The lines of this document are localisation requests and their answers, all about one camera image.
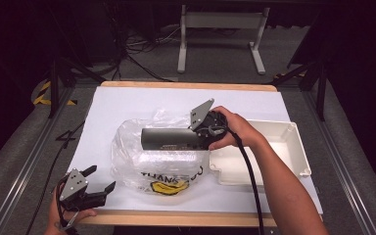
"person's right hand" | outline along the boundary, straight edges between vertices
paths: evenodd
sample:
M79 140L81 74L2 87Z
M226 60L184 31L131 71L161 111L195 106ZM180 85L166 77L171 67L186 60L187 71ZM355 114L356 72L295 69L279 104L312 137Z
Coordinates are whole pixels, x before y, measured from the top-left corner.
M264 139L264 137L243 117L231 113L222 106L212 110L223 114L227 118L228 127L242 139L243 146L253 147L261 141L261 137ZM237 143L231 133L227 132L221 140L211 143L209 150L216 150L230 145L237 146Z

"white tabletop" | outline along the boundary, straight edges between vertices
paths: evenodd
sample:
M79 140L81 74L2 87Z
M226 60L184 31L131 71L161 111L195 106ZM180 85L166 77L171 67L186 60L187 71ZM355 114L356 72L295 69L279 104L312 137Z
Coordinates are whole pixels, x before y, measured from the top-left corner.
M127 119L151 119L163 109L183 116L214 98L215 106L224 106L247 119L290 121L280 92L171 89L138 87L98 87L89 110L83 133L69 170L84 170L96 165L87 177L87 192L98 192L115 181L111 174L111 145L118 127ZM301 182L322 214L310 177ZM263 212L270 212L264 193L259 193ZM127 188L119 182L98 210L132 210L154 212L256 212L253 190L249 186L223 186L208 174L180 195L150 195Z

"crumpled plastic bag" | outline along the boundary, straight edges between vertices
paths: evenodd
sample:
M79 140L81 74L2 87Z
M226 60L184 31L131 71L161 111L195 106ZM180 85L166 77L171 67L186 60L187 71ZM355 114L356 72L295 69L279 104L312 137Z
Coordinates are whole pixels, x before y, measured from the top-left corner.
M126 186L172 196L192 187L210 171L210 151L144 151L142 128L188 128L189 116L167 117L157 111L152 120L129 119L112 142L112 174Z

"white metal stand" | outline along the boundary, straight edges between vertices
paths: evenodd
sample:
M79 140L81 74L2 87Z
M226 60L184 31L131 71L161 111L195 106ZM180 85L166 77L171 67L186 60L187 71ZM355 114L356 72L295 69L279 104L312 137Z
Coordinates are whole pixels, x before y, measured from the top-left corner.
M258 69L258 74L265 74L263 62L259 54L259 44L267 21L269 8L264 8L262 13L213 13L213 12L187 12L182 6L181 12L181 46L179 48L178 72L185 72L187 56L187 27L212 27L212 28L250 28L257 29L258 36L250 42L253 58Z

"human arm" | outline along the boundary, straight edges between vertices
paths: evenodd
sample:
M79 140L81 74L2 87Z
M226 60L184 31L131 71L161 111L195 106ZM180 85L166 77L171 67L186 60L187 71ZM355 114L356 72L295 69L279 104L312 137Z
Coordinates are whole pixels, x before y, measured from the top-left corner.
M229 128L250 147L258 162L267 201L282 234L328 234L305 187L270 147L264 136L243 117L223 107L213 109L226 116ZM230 133L210 144L210 150L234 145Z
M64 213L64 219L70 220L74 216L75 212L66 211ZM85 217L96 216L97 213L93 209L88 209L85 211L80 211L77 217L74 220L74 223L78 223ZM45 235L65 235L66 231L59 230L60 217L57 209L56 193L53 194L53 199L50 204L50 209L48 211L48 223L47 228L45 229Z

